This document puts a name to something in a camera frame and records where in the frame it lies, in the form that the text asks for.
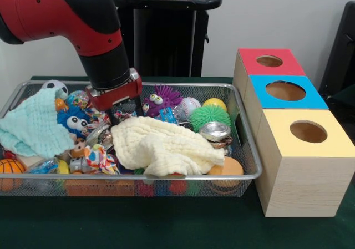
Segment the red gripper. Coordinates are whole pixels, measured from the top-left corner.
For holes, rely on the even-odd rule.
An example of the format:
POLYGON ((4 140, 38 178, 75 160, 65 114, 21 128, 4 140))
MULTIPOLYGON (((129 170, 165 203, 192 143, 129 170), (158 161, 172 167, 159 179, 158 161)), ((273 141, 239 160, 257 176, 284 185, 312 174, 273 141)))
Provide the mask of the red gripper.
POLYGON ((144 111, 140 99, 140 94, 143 89, 141 77, 138 75, 130 82, 119 86, 118 88, 99 91, 91 85, 88 86, 88 97, 91 104, 98 111, 106 111, 112 126, 119 124, 119 119, 116 117, 116 109, 112 108, 115 105, 121 104, 127 100, 135 101, 135 112, 137 116, 144 116, 144 111))

